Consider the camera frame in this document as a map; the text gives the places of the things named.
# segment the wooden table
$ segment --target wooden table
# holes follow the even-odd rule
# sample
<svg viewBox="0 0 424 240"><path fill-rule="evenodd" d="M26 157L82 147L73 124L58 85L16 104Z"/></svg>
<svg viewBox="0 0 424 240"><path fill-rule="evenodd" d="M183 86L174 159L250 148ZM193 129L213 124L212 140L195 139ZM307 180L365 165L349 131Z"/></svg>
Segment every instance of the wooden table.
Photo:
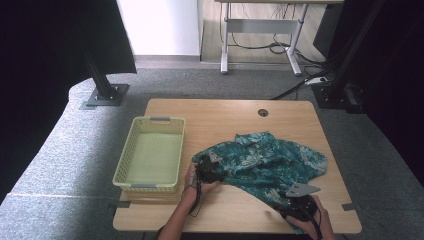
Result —
<svg viewBox="0 0 424 240"><path fill-rule="evenodd" d="M228 33L268 33L268 34L292 34L290 46L286 47L287 58L290 61L293 72L296 76L302 74L297 63L294 51L299 40L300 31L305 21L306 11L309 4L335 4L343 3L344 0L215 0L225 3L223 25L223 45L221 53L221 73L228 73ZM231 3L281 3L281 4L302 4L302 11L299 19L234 19L231 18Z"/></svg>
<svg viewBox="0 0 424 240"><path fill-rule="evenodd" d="M260 109L268 116L258 114ZM328 209L336 233L358 233L361 224L351 203L314 107L303 101L152 99L145 116L172 116L186 119L180 167L180 191L160 201L148 195L122 192L128 208L118 208L113 226L121 231L156 231L163 226L179 201L183 178L194 154L235 134L270 131L285 139L314 148L328 158L328 170L309 182L321 188L317 193ZM203 200L197 217L189 217L185 232L293 233L279 213L254 196L230 185L221 185Z"/></svg>

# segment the white wall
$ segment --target white wall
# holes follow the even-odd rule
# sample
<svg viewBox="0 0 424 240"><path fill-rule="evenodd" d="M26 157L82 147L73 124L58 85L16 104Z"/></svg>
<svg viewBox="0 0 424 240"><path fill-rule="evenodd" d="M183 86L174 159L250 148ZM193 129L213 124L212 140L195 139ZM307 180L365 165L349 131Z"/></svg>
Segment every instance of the white wall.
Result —
<svg viewBox="0 0 424 240"><path fill-rule="evenodd" d="M198 0L117 0L134 55L200 56Z"/></svg>

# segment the white desk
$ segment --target white desk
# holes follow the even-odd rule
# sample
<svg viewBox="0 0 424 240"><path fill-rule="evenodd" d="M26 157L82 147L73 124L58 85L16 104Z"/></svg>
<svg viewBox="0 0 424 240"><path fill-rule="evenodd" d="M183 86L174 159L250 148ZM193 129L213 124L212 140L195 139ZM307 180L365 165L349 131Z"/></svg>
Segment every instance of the white desk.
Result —
<svg viewBox="0 0 424 240"><path fill-rule="evenodd" d="M306 11L309 4L334 4L342 3L343 0L215 0L225 3L224 17L224 43L221 54L221 73L228 73L228 33L274 33L274 34L293 34L290 47L286 48L287 57L296 76L300 76L299 64L294 55L300 31L305 20ZM302 13L297 20L274 20L274 19L234 19L230 18L231 3L286 3L303 4Z"/></svg>

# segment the plastic basket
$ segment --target plastic basket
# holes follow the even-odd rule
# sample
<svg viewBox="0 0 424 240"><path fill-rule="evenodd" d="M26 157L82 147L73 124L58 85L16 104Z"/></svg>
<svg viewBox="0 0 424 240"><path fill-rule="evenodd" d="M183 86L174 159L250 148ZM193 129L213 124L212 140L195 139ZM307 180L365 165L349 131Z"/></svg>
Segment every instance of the plastic basket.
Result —
<svg viewBox="0 0 424 240"><path fill-rule="evenodd" d="M185 119L134 118L113 184L125 191L175 193Z"/></svg>

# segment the floral fabric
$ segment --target floral fabric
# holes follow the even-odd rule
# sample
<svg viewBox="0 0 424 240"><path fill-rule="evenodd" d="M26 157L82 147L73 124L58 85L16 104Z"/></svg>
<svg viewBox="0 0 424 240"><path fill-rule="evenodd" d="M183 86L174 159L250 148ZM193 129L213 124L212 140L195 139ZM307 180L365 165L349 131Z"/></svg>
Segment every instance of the floral fabric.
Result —
<svg viewBox="0 0 424 240"><path fill-rule="evenodd" d="M197 153L192 162L199 162L211 151L222 158L216 171L226 174L225 184L270 206L287 204L279 192L285 192L295 182L308 183L327 170L327 158L322 153L275 139L269 132L236 135L233 142L222 142Z"/></svg>

